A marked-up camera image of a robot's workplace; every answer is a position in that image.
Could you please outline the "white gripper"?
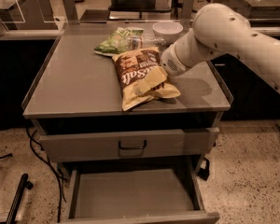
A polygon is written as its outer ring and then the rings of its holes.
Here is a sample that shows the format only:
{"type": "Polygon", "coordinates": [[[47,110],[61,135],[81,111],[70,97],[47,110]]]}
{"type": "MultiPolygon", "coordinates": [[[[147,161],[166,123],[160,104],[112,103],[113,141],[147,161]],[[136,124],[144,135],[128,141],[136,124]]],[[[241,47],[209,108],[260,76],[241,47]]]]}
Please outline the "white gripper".
{"type": "Polygon", "coordinates": [[[172,44],[161,55],[161,65],[163,67],[154,66],[147,75],[140,79],[134,86],[134,93],[142,96],[151,91],[167,79],[167,73],[174,77],[184,74],[189,70],[187,67],[188,58],[189,53],[185,49],[176,43],[172,44]]]}

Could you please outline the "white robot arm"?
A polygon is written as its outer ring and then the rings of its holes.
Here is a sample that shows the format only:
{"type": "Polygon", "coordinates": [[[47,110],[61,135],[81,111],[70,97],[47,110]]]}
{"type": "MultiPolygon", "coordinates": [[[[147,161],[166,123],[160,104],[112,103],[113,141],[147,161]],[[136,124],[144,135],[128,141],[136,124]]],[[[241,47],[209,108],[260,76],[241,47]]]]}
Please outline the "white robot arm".
{"type": "Polygon", "coordinates": [[[161,55],[161,66],[134,88],[143,95],[168,76],[180,76],[201,62],[230,54],[280,94],[280,41],[253,30],[249,21],[217,3],[202,7],[189,31],[161,55]]]}

